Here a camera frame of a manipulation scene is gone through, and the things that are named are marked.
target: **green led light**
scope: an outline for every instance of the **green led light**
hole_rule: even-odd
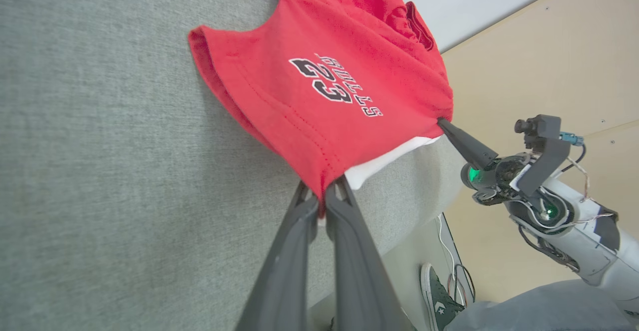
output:
[[[475,181],[475,179],[477,179],[477,176],[479,176],[479,174],[481,174],[481,171],[479,170],[475,170],[472,167],[468,169],[468,179],[471,183]]]
[[[551,205],[549,208],[546,209],[546,213],[548,213],[548,217],[550,219],[554,219],[559,213],[559,210],[557,210],[554,205]]]

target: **blue connector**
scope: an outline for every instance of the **blue connector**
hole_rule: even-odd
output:
[[[584,137],[578,137],[575,134],[564,133],[563,131],[559,133],[559,138],[561,140],[568,141],[575,146],[582,146],[584,144]]]

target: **converse shoe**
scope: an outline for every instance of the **converse shoe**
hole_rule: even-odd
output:
[[[433,265],[422,265],[420,272],[420,284],[422,286],[422,296],[428,308],[429,319],[433,331],[443,331],[457,313],[463,311],[464,307],[455,302],[446,288],[439,281]]]

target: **gray pants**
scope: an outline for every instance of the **gray pants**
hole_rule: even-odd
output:
[[[500,304],[475,302],[445,331],[635,331],[601,290],[581,280],[561,281]]]

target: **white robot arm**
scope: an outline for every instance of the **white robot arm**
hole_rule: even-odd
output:
[[[557,179],[566,159],[583,171],[568,158],[570,146],[582,145],[583,139],[562,133],[558,117],[537,115],[515,126],[532,151],[498,158],[450,122],[440,119],[439,124],[468,162],[461,178],[477,190],[473,199],[504,204],[525,242],[606,292],[639,325],[639,243],[617,226],[617,212],[589,198],[587,189],[581,193]]]

